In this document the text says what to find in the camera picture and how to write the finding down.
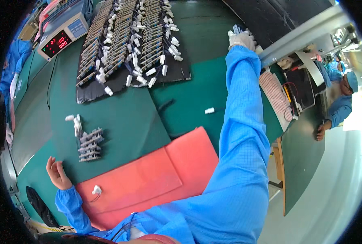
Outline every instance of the green workbench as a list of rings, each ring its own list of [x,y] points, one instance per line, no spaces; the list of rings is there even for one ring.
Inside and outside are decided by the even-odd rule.
[[[28,58],[19,77],[22,88],[17,91],[14,101],[17,126],[12,155],[16,163],[19,160],[22,166],[25,165],[18,175],[17,185],[21,192],[20,200],[33,219],[41,222],[27,201],[27,185],[37,190],[59,224],[68,224],[54,205],[57,189],[49,180],[45,169],[49,156],[63,160],[66,163],[67,175],[77,183],[88,178],[88,171],[91,171],[92,177],[105,173],[120,166],[121,161],[133,160],[169,143],[168,134],[185,133],[198,126],[206,129],[218,152],[224,110],[208,115],[204,110],[210,107],[225,107],[227,31],[241,21],[221,1],[177,1],[172,5],[174,21],[182,36],[180,42],[188,50],[191,61],[191,81],[156,85],[150,90],[129,88],[112,97],[78,105],[75,97],[75,76],[83,38],[72,43],[49,63],[36,51]],[[265,94],[261,94],[266,134],[272,143],[283,131]],[[146,107],[141,107],[141,110],[134,111],[128,106],[128,103],[134,102],[134,98],[140,99],[136,102],[150,102],[147,102]],[[159,116],[153,113],[154,105],[158,107],[169,99],[174,99],[175,103],[161,113],[160,121]],[[150,112],[148,118],[143,110]],[[85,167],[75,166],[78,153],[74,125],[71,121],[64,120],[70,114],[81,114],[83,129],[86,131],[98,126],[105,129],[103,159]],[[130,116],[134,117],[134,120],[140,118],[143,123],[134,125],[125,124],[131,120],[119,121],[119,118]],[[120,124],[128,128],[124,134],[115,133],[120,131],[115,129],[115,126]],[[142,134],[144,140],[140,141],[141,145],[137,148],[130,145],[139,141]]]

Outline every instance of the black bag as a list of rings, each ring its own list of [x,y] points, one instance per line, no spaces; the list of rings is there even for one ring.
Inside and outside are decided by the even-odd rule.
[[[39,216],[47,226],[61,229],[61,226],[58,224],[55,217],[52,215],[51,211],[37,194],[35,189],[27,186],[26,195],[32,207],[36,210],[36,212],[39,214]]]

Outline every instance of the electronic device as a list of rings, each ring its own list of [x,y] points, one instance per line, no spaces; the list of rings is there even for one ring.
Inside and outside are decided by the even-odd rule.
[[[51,61],[58,53],[88,32],[92,0],[68,0],[43,22],[47,23],[41,35],[37,52],[47,61]]]

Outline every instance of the digital counter display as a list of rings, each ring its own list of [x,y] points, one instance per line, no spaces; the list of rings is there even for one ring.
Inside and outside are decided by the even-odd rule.
[[[61,32],[57,33],[54,38],[52,38],[52,40],[43,47],[42,50],[45,54],[52,58],[69,43],[71,43],[71,38],[64,30],[62,30]]]

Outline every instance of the red wire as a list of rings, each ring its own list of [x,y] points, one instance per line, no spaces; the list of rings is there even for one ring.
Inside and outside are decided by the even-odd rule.
[[[296,88],[295,84],[293,84],[293,82],[285,82],[284,84],[282,84],[282,86],[284,86],[285,84],[292,84],[296,89],[296,96],[298,96],[298,89]]]

